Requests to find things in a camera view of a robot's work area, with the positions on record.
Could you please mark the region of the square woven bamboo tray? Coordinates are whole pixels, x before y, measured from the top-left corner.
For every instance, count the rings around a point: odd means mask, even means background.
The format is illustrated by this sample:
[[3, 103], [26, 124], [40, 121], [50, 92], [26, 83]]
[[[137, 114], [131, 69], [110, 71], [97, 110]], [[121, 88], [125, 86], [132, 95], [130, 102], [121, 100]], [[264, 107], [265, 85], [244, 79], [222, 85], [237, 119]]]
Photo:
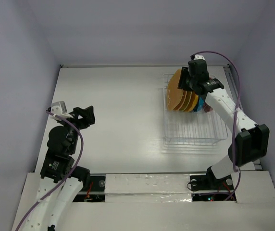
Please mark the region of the square woven bamboo tray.
[[178, 88], [180, 81], [181, 70], [178, 69], [169, 80], [167, 86], [167, 109], [179, 110], [184, 104], [186, 98], [186, 92]]

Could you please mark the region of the blue polka dot plate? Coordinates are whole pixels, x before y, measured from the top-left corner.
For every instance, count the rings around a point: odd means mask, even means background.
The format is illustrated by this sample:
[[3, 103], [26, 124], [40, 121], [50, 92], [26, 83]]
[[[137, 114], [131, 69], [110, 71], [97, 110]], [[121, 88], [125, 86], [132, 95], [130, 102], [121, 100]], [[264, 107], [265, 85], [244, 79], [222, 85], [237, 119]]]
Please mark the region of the blue polka dot plate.
[[201, 97], [199, 97], [198, 102], [197, 102], [196, 106], [194, 107], [193, 111], [194, 112], [200, 111], [203, 108], [203, 104], [204, 104], [204, 100]]

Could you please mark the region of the round green-rimmed bamboo tray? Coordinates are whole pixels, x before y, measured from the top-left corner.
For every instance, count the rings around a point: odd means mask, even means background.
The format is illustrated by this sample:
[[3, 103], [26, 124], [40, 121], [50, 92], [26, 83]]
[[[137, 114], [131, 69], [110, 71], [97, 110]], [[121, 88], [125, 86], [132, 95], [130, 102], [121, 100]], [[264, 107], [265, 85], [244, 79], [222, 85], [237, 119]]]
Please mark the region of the round green-rimmed bamboo tray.
[[197, 101], [198, 101], [198, 96], [196, 95], [196, 93], [192, 92], [190, 102], [186, 107], [186, 109], [184, 110], [184, 112], [192, 111], [195, 108]]

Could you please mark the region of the yellow polka dot plate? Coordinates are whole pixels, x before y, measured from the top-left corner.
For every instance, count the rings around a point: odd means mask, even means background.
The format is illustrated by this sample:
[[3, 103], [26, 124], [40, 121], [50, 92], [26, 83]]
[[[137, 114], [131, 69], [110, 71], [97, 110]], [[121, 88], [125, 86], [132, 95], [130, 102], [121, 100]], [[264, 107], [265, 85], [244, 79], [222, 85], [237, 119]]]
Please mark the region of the yellow polka dot plate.
[[196, 105], [198, 104], [199, 101], [199, 96], [195, 95], [194, 99], [192, 101], [192, 106], [190, 107], [190, 112], [194, 110], [194, 108], [196, 107]]

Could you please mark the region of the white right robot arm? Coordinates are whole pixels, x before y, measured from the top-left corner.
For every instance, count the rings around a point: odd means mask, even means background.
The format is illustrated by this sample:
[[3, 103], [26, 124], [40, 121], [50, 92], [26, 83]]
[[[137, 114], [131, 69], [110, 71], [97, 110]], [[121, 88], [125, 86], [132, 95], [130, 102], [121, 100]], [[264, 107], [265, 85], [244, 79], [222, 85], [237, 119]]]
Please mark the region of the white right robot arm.
[[270, 130], [246, 116], [239, 102], [229, 97], [224, 85], [211, 78], [203, 56], [193, 55], [188, 67], [181, 69], [178, 87], [195, 93], [210, 106], [232, 132], [232, 143], [227, 154], [217, 164], [207, 168], [205, 175], [192, 176], [188, 188], [192, 192], [218, 190], [232, 173], [267, 153]]

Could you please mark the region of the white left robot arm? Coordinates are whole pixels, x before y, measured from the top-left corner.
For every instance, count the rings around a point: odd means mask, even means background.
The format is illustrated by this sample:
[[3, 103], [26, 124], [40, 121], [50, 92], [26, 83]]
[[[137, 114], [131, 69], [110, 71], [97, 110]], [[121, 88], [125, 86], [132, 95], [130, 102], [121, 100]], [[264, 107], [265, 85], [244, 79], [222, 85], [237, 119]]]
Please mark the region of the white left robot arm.
[[95, 124], [93, 106], [68, 112], [59, 101], [46, 113], [59, 125], [49, 132], [35, 203], [18, 223], [17, 231], [57, 231], [74, 198], [90, 185], [89, 169], [78, 166], [83, 152], [77, 159], [72, 156], [78, 144], [84, 147], [81, 130]]

